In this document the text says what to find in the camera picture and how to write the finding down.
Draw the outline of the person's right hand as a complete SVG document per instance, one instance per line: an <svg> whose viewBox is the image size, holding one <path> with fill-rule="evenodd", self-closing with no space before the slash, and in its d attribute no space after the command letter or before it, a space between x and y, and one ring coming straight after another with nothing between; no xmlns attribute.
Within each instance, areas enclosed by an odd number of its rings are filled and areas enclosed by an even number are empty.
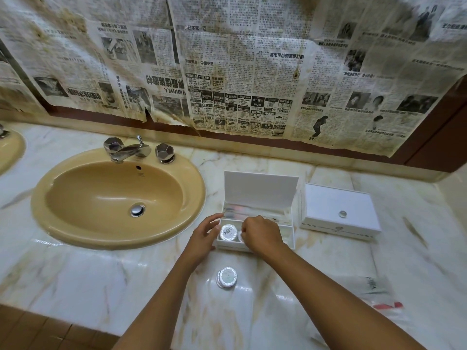
<svg viewBox="0 0 467 350"><path fill-rule="evenodd" d="M255 255L267 261L280 255L281 251L288 246L283 242L277 223L270 219L256 216L247 217L255 219L253 229L253 249L250 249Z"/></svg>

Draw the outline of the person's left hand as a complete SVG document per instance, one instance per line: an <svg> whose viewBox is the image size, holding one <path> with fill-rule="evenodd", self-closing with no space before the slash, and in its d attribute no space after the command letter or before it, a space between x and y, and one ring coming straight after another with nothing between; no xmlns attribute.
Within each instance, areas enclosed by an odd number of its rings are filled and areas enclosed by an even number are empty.
<svg viewBox="0 0 467 350"><path fill-rule="evenodd" d="M193 231L184 252L195 260L202 260L212 249L216 238L209 238L209 231L220 224L224 213L206 217Z"/></svg>

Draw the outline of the white hinged box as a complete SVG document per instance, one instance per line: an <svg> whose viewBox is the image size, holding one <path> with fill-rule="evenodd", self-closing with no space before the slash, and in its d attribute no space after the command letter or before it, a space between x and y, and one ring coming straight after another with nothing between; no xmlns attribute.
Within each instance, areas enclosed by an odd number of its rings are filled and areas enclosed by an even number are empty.
<svg viewBox="0 0 467 350"><path fill-rule="evenodd" d="M278 224L283 242L294 250L292 204L298 181L297 176L225 171L221 227L233 224L239 232L247 217L262 216ZM223 241L218 236L216 246L226 251L250 252L237 238Z"/></svg>

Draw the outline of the person's left forearm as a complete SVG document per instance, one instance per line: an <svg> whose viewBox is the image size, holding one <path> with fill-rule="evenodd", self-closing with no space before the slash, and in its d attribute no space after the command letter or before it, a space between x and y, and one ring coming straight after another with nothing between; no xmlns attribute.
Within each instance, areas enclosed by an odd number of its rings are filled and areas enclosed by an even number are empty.
<svg viewBox="0 0 467 350"><path fill-rule="evenodd" d="M112 350L171 350L188 280L214 249L214 246L204 250L196 247L192 251L186 247L155 294Z"/></svg>

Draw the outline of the person's right forearm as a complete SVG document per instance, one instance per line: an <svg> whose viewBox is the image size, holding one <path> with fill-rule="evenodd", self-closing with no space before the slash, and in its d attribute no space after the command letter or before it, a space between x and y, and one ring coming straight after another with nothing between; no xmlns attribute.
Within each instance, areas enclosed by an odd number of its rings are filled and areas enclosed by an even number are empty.
<svg viewBox="0 0 467 350"><path fill-rule="evenodd" d="M330 350L426 350L282 241L252 250L289 287Z"/></svg>

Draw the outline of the chrome faceted tap knob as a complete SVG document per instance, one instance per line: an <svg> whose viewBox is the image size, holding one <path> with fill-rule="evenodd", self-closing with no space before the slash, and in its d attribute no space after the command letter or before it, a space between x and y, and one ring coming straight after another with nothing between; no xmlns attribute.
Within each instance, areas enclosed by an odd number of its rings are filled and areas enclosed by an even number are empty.
<svg viewBox="0 0 467 350"><path fill-rule="evenodd" d="M118 137L109 137L103 143L103 148L109 155L120 151L124 147L123 141Z"/></svg>
<svg viewBox="0 0 467 350"><path fill-rule="evenodd" d="M174 148L166 143L160 143L155 147L155 155L161 164L170 164L176 158Z"/></svg>

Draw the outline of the closed white box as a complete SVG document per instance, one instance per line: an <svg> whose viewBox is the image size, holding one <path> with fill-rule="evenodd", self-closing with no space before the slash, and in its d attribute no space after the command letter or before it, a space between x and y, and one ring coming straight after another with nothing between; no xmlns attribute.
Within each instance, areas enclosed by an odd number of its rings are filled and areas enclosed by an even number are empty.
<svg viewBox="0 0 467 350"><path fill-rule="evenodd" d="M370 194L359 191L305 183L299 215L301 228L327 234L372 241L382 232Z"/></svg>

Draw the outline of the chrome faucet spout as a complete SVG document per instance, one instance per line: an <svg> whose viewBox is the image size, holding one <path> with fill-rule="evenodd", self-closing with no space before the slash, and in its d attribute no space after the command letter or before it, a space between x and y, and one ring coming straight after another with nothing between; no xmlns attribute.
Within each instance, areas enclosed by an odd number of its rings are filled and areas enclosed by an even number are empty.
<svg viewBox="0 0 467 350"><path fill-rule="evenodd" d="M114 163L121 164L124 160L133 156L138 158L148 157L151 153L151 147L143 142L141 135L138 134L136 139L139 143L123 147L115 153L111 153L110 160Z"/></svg>

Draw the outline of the beige oval sink basin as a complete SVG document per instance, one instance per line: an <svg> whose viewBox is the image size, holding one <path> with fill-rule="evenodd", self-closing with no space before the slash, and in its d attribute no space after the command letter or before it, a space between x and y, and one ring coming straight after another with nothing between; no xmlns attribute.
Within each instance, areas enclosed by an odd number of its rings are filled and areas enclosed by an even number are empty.
<svg viewBox="0 0 467 350"><path fill-rule="evenodd" d="M13 129L0 123L0 176L8 171L26 151L26 140Z"/></svg>
<svg viewBox="0 0 467 350"><path fill-rule="evenodd" d="M70 157L49 170L31 197L36 222L52 237L91 249L153 245L187 228L207 190L198 168L181 155L161 164L155 154L117 164L104 148ZM131 217L134 204L146 206Z"/></svg>

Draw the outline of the clear plastic bag red strip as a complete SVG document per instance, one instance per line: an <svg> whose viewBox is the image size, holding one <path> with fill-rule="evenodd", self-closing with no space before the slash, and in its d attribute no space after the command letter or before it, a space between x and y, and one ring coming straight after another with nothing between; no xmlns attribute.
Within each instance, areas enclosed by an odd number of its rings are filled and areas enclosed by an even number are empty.
<svg viewBox="0 0 467 350"><path fill-rule="evenodd" d="M330 278L402 329L412 327L405 307L386 277L335 276Z"/></svg>

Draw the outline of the stained newspaper sheet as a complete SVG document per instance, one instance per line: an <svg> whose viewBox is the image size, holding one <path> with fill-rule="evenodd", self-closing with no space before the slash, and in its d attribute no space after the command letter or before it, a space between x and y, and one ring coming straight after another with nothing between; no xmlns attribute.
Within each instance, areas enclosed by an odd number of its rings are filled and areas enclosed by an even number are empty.
<svg viewBox="0 0 467 350"><path fill-rule="evenodd" d="M167 0L84 0L89 34L123 117L188 125L190 114Z"/></svg>
<svg viewBox="0 0 467 350"><path fill-rule="evenodd" d="M0 0L0 36L52 106L95 111L103 104L86 21L77 0Z"/></svg>
<svg viewBox="0 0 467 350"><path fill-rule="evenodd" d="M167 0L190 126L290 139L316 45L320 0Z"/></svg>
<svg viewBox="0 0 467 350"><path fill-rule="evenodd" d="M391 157L467 75L467 0L300 0L312 16L290 138Z"/></svg>

